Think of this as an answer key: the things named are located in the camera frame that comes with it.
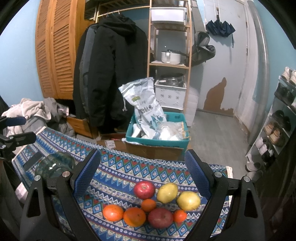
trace blue patterned cloth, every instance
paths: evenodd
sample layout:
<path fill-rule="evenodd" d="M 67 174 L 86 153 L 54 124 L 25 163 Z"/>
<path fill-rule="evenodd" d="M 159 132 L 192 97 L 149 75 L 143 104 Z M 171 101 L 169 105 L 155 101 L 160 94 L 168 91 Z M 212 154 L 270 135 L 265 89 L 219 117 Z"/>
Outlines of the blue patterned cloth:
<path fill-rule="evenodd" d="M 108 204 L 118 204 L 124 210 L 129 207 L 140 207 L 141 200 L 134 196 L 133 187 L 142 180 L 150 180 L 158 188 L 164 183 L 174 182 L 180 192 L 198 190 L 182 161 L 150 160 L 128 153 L 122 153 L 102 146 L 78 140 L 48 127 L 43 128 L 37 134 L 34 144 L 25 146 L 13 159 L 12 164 L 23 182 L 29 189 L 34 179 L 35 168 L 38 164 L 25 171 L 23 165 L 38 151 L 44 156 L 64 151 L 70 153 L 76 162 L 83 161 L 91 149 L 101 151 L 101 164 L 99 165 L 84 196 L 77 198 L 83 214 L 89 221 L 101 240 L 134 241 L 134 240 L 159 240 L 159 241 L 182 241 L 190 229 L 197 222 L 207 200 L 201 197 L 201 205 L 197 210 L 187 212 L 187 219 L 181 223 L 173 223 L 166 229 L 155 229 L 144 223 L 141 227 L 132 228 L 123 220 L 110 222 L 103 218 L 102 209 Z M 230 177 L 227 168 L 221 165 L 210 165 L 213 171 L 222 172 Z M 64 232 L 71 234 L 72 231 L 63 213 L 58 197 L 54 197 L 54 207 Z M 174 201 L 168 204 L 157 202 L 158 207 L 165 207 L 172 212 L 178 209 Z M 213 235 L 221 232 L 229 210 L 230 201 L 226 197 L 220 218 L 213 230 Z"/>

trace white storage box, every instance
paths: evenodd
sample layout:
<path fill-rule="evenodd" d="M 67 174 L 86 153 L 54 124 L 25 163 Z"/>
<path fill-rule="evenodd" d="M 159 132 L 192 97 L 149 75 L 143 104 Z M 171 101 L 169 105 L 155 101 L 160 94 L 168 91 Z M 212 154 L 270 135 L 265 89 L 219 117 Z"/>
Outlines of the white storage box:
<path fill-rule="evenodd" d="M 185 7 L 152 7 L 152 23 L 174 23 L 186 25 Z"/>
<path fill-rule="evenodd" d="M 183 87 L 160 85 L 157 80 L 155 85 L 155 97 L 162 107 L 178 110 L 184 109 L 186 84 Z"/>

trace apple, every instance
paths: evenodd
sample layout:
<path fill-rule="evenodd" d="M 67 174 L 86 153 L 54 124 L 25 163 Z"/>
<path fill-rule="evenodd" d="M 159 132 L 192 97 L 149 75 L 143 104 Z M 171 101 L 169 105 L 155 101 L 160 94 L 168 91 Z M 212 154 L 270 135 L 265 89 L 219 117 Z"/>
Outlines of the apple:
<path fill-rule="evenodd" d="M 134 186 L 133 192 L 140 199 L 149 199 L 154 196 L 155 186 L 150 181 L 141 181 Z"/>
<path fill-rule="evenodd" d="M 169 210 L 159 207 L 149 213 L 148 222 L 156 229 L 168 228 L 173 223 L 173 214 Z"/>

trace brown shoe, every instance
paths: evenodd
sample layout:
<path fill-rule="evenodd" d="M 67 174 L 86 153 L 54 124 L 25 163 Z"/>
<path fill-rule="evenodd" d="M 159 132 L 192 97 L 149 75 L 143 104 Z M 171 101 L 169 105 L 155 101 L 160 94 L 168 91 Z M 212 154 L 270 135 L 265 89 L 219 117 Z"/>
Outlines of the brown shoe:
<path fill-rule="evenodd" d="M 285 144 L 285 136 L 278 128 L 275 128 L 273 133 L 270 135 L 269 140 L 272 144 L 278 147 L 282 147 Z"/>
<path fill-rule="evenodd" d="M 275 128 L 276 128 L 276 123 L 270 122 L 263 128 L 263 130 L 265 131 L 266 135 L 270 136 L 273 133 Z"/>

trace clothes rod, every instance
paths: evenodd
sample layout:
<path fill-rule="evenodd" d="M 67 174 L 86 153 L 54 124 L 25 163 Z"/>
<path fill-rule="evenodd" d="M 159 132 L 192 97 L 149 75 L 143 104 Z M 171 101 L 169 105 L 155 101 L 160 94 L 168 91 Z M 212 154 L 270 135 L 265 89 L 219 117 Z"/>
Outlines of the clothes rod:
<path fill-rule="evenodd" d="M 120 12 L 123 12 L 123 11 L 128 11 L 128 10 L 133 10 L 133 9 L 140 9 L 140 8 L 150 8 L 150 6 L 147 5 L 147 6 L 138 6 L 138 7 L 124 8 L 124 9 L 121 9 L 121 10 L 116 10 L 116 11 L 112 11 L 112 12 L 108 12 L 108 13 L 104 13 L 104 14 L 98 15 L 96 17 L 96 19 L 98 19 L 99 17 L 102 17 L 102 16 L 107 16 L 107 15 L 113 14 L 113 13 L 120 13 Z"/>

